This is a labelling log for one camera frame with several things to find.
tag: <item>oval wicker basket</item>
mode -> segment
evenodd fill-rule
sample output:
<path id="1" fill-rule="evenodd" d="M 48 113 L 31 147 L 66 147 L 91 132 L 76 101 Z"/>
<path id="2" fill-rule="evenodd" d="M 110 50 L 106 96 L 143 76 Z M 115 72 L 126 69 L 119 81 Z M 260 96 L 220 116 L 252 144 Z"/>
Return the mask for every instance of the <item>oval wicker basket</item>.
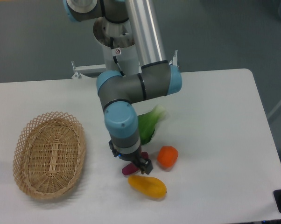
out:
<path id="1" fill-rule="evenodd" d="M 23 129 L 13 161 L 14 179 L 36 199 L 61 196 L 74 187 L 84 163 L 84 130 L 68 113 L 51 112 Z"/>

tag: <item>green vegetable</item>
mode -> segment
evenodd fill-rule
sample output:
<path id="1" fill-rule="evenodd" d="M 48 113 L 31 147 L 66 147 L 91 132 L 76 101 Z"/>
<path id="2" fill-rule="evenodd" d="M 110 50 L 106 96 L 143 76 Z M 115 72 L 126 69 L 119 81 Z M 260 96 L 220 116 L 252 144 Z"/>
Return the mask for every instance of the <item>green vegetable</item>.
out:
<path id="1" fill-rule="evenodd" d="M 166 110 L 163 106 L 157 105 L 152 111 L 139 115 L 140 142 L 142 145 L 149 143 L 155 131 L 157 122 L 164 118 Z"/>

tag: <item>yellow fruit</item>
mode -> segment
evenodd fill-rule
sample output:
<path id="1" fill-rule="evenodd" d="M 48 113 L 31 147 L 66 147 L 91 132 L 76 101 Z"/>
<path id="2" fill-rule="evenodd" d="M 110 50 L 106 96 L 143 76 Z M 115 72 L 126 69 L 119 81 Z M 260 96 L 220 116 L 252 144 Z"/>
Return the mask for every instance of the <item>yellow fruit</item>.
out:
<path id="1" fill-rule="evenodd" d="M 162 198 L 167 193 L 165 184 L 155 177 L 133 175 L 128 178 L 128 183 L 149 197 Z"/>

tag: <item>white table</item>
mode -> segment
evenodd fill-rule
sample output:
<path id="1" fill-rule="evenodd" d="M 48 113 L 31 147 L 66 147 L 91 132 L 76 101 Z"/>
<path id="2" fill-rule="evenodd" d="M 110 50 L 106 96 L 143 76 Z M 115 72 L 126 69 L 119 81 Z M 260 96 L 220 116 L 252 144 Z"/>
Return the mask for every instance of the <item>white table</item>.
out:
<path id="1" fill-rule="evenodd" d="M 153 160 L 151 176 L 167 186 L 151 200 L 121 174 L 113 158 L 96 93 L 96 79 L 0 84 L 0 223 L 226 224 L 281 218 L 273 191 L 281 189 L 281 165 L 249 70 L 183 73 L 174 95 L 134 104 L 138 114 L 156 104 L 168 116 L 143 147 Z M 84 172 L 63 200 L 39 202 L 13 180 L 12 161 L 21 130 L 37 115 L 73 114 L 87 139 Z M 179 151 L 165 172 L 156 165 L 164 145 Z"/>

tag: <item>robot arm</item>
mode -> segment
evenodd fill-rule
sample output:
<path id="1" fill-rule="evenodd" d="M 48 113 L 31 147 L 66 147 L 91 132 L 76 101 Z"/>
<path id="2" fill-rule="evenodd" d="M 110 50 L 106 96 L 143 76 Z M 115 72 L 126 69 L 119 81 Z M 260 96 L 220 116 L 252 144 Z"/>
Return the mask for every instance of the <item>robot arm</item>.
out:
<path id="1" fill-rule="evenodd" d="M 138 118 L 132 104 L 178 92 L 182 87 L 181 74 L 177 66 L 170 66 L 165 59 L 152 0 L 98 0 L 93 11 L 99 7 L 98 4 L 104 9 L 101 16 L 105 21 L 102 24 L 105 28 L 103 36 L 106 46 L 114 48 L 113 41 L 109 40 L 123 38 L 123 35 L 120 37 L 119 30 L 123 29 L 121 24 L 127 23 L 129 18 L 133 44 L 135 43 L 142 70 L 142 73 L 126 76 L 118 70 L 108 70 L 97 78 L 105 126 L 111 136 L 109 146 L 115 157 L 132 161 L 142 173 L 149 174 L 153 166 L 151 160 L 141 157 Z M 91 17 L 92 11 L 86 14 Z"/>

